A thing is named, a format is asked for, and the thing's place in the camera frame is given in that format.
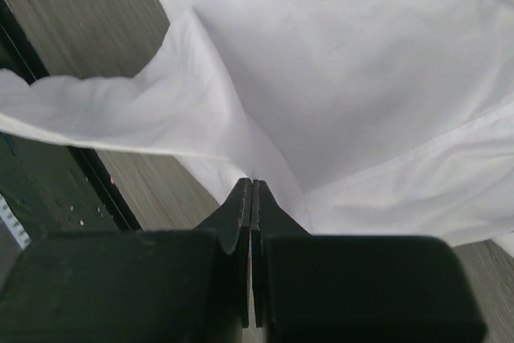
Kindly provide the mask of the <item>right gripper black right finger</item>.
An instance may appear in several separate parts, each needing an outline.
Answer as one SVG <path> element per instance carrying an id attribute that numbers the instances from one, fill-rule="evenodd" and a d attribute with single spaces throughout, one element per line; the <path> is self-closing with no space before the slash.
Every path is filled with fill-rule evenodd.
<path id="1" fill-rule="evenodd" d="M 310 235 L 266 182 L 251 194 L 255 321 L 267 342 L 481 342 L 459 259 L 426 236 Z"/>

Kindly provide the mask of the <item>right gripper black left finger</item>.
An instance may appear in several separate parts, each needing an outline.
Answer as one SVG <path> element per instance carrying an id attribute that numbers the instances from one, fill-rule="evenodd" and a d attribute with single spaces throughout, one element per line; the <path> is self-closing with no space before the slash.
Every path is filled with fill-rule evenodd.
<path id="1" fill-rule="evenodd" d="M 1 292 L 4 342 L 239 342 L 249 324 L 251 181 L 191 230 L 61 233 Z"/>

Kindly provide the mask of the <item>white long sleeve shirt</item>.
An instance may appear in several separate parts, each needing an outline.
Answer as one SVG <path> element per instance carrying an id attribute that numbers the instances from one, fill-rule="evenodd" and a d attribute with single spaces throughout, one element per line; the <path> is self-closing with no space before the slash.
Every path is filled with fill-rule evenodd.
<path id="1" fill-rule="evenodd" d="M 513 0 L 160 0 L 134 77 L 1 73 L 1 129 L 262 179 L 314 234 L 513 230 Z"/>

